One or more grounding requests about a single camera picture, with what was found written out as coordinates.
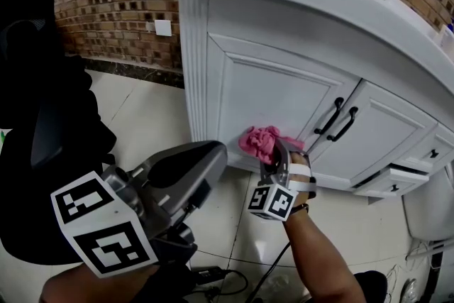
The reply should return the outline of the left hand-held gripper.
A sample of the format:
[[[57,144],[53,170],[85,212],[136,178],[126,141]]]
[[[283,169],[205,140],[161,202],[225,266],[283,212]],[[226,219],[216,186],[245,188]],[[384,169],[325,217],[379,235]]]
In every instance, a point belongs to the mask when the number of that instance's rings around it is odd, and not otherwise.
[[[187,263],[197,251],[185,220],[206,201],[228,161],[219,141],[186,143],[125,172],[89,172],[51,194],[63,236],[98,277]]]

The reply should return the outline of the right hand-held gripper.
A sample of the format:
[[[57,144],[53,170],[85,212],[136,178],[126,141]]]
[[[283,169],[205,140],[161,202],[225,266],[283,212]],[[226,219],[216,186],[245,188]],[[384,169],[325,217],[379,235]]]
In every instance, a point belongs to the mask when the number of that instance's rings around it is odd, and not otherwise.
[[[260,163],[260,181],[253,190],[248,211],[262,219],[286,221],[297,195],[290,187],[290,175],[298,173],[290,153],[305,154],[304,142],[288,137],[276,138],[272,164]]]

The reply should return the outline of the person's right hand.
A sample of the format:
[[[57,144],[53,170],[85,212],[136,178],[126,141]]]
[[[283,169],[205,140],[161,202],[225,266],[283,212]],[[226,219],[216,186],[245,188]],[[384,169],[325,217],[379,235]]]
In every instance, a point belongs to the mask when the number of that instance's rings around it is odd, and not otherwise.
[[[292,164],[304,165],[305,167],[309,166],[308,160],[302,154],[291,152],[290,158]],[[312,184],[310,176],[307,175],[291,174],[290,180],[294,180],[298,186],[302,186],[303,184]],[[315,192],[298,191],[298,195],[295,197],[293,207],[305,204],[310,199],[313,199],[315,196],[316,196]]]

